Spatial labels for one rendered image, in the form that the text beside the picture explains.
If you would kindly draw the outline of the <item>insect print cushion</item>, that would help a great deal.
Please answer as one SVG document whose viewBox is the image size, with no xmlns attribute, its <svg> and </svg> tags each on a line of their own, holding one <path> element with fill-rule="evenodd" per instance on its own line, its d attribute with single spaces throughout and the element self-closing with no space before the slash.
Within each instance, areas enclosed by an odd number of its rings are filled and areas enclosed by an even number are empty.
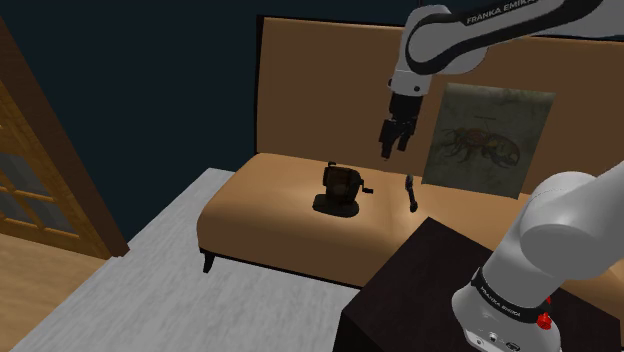
<svg viewBox="0 0 624 352">
<path fill-rule="evenodd" d="M 555 97 L 554 92 L 447 84 L 422 182 L 518 198 Z"/>
</svg>

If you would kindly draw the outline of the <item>black crank pencil sharpener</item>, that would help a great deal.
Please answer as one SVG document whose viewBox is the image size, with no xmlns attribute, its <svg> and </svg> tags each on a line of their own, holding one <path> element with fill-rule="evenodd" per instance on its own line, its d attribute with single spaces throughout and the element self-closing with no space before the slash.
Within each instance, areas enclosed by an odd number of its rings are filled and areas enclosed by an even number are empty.
<svg viewBox="0 0 624 352">
<path fill-rule="evenodd" d="M 356 216 L 359 213 L 359 204 L 356 201 L 358 192 L 374 193 L 373 189 L 365 187 L 358 171 L 339 167 L 333 161 L 329 161 L 324 168 L 322 185 L 325 192 L 315 196 L 312 208 L 317 212 L 336 217 Z"/>
</svg>

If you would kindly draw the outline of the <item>black pen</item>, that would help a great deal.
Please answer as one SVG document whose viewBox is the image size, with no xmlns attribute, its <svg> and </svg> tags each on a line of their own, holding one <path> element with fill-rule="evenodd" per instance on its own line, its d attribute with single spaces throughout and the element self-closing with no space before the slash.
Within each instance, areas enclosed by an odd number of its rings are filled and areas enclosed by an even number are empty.
<svg viewBox="0 0 624 352">
<path fill-rule="evenodd" d="M 411 213 L 415 213 L 418 209 L 418 202 L 415 199 L 413 184 L 414 184 L 414 177 L 411 174 L 407 174 L 405 178 L 405 190 L 409 197 Z"/>
</svg>

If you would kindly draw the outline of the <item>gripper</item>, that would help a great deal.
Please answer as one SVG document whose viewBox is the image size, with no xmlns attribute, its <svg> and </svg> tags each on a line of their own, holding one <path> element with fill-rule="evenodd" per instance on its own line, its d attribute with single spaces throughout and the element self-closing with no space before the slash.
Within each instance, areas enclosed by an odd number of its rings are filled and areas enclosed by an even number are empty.
<svg viewBox="0 0 624 352">
<path fill-rule="evenodd" d="M 378 141 L 381 143 L 381 157 L 389 159 L 393 145 L 399 137 L 397 149 L 405 151 L 409 139 L 414 135 L 417 119 L 423 103 L 422 96 L 408 96 L 393 93 L 389 103 L 390 119 L 383 122 Z"/>
</svg>

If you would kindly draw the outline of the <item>tan sofa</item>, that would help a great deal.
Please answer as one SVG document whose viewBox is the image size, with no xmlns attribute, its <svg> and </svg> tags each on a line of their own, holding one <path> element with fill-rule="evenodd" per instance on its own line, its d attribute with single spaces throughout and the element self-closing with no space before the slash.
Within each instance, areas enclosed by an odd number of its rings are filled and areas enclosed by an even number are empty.
<svg viewBox="0 0 624 352">
<path fill-rule="evenodd" d="M 257 152 L 211 198 L 199 247 L 221 257 L 361 287 L 427 218 L 495 248 L 534 188 L 552 174 L 600 174 L 624 161 L 624 43 L 524 38 L 489 48 L 463 84 L 556 94 L 518 198 L 432 185 L 420 177 L 448 75 L 436 76 L 405 151 L 381 157 L 397 27 L 268 18 L 263 25 Z M 373 194 L 359 213 L 312 208 L 329 161 Z"/>
</svg>

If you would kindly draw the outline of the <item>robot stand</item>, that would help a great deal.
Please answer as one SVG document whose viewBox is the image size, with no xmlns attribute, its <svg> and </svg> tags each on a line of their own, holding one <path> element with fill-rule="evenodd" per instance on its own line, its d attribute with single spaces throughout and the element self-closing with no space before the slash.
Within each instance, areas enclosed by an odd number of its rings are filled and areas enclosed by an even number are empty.
<svg viewBox="0 0 624 352">
<path fill-rule="evenodd" d="M 428 218 L 342 310 L 332 352 L 479 352 L 451 307 L 491 250 Z M 563 352 L 621 352 L 620 321 L 559 289 Z"/>
</svg>

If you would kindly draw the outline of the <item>grey rug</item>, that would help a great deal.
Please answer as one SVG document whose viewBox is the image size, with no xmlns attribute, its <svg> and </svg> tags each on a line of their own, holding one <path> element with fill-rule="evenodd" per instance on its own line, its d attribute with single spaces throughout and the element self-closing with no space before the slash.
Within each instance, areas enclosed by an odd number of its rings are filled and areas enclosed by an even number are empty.
<svg viewBox="0 0 624 352">
<path fill-rule="evenodd" d="M 208 169 L 11 352 L 331 352 L 356 291 L 218 258 L 196 222 L 231 172 Z"/>
</svg>

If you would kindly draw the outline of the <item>wooden glazed door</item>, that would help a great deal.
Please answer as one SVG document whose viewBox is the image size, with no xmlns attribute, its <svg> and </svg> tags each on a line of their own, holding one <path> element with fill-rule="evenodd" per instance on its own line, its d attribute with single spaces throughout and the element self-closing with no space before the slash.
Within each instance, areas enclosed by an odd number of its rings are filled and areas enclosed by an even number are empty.
<svg viewBox="0 0 624 352">
<path fill-rule="evenodd" d="M 129 251 L 2 18 L 0 233 L 101 259 Z"/>
</svg>

